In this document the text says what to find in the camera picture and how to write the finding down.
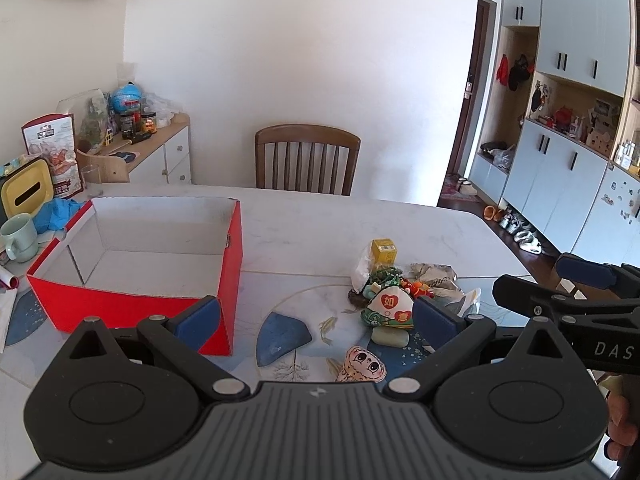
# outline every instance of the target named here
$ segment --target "red box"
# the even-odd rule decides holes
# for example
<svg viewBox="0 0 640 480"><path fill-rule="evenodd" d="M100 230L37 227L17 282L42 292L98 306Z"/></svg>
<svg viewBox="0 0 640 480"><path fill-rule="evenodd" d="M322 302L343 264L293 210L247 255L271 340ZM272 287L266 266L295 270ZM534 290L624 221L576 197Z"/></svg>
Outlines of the red box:
<svg viewBox="0 0 640 480"><path fill-rule="evenodd" d="M231 355L242 266L240 203L231 198L97 198L69 221L27 278L58 330L87 316L109 328L172 317L206 295L220 326L200 349Z"/></svg>

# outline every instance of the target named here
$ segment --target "yellow box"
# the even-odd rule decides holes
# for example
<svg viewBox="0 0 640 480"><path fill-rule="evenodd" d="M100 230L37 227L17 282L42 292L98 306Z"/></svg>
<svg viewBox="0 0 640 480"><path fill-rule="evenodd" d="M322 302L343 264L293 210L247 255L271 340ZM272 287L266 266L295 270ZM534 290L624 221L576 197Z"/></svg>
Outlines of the yellow box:
<svg viewBox="0 0 640 480"><path fill-rule="evenodd" d="M393 240L384 238L382 240L373 240L371 254L375 265L382 264L391 267L396 262L398 250Z"/></svg>

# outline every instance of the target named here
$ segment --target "mug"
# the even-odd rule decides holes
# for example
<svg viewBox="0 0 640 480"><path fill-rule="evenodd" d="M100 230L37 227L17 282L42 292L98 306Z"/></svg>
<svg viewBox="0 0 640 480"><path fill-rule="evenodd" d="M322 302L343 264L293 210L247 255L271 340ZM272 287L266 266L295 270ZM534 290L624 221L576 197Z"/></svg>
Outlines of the mug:
<svg viewBox="0 0 640 480"><path fill-rule="evenodd" d="M0 227L7 256L18 263L31 260L38 254L38 233L29 213L9 218Z"/></svg>

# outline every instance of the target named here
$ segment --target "rug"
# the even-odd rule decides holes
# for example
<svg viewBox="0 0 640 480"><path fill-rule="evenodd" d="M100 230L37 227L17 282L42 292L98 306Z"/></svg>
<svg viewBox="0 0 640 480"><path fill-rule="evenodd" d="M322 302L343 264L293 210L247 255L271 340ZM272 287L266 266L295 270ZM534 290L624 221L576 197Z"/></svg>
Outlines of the rug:
<svg viewBox="0 0 640 480"><path fill-rule="evenodd" d="M458 174L449 174L444 178L442 184L442 191L440 192L441 198L447 198L449 200L465 200L467 202L480 202L477 196L465 195L458 191Z"/></svg>

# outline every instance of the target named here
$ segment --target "hand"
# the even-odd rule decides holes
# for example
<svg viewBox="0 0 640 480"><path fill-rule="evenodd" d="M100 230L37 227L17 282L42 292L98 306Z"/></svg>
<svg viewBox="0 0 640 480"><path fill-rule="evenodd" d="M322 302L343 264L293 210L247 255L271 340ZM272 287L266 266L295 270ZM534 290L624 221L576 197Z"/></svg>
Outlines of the hand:
<svg viewBox="0 0 640 480"><path fill-rule="evenodd" d="M627 421L629 402L625 397L610 393L607 397L609 406L609 441L604 446L604 455L609 460L620 460L626 454L626 448L635 444L638 439L638 427Z"/></svg>

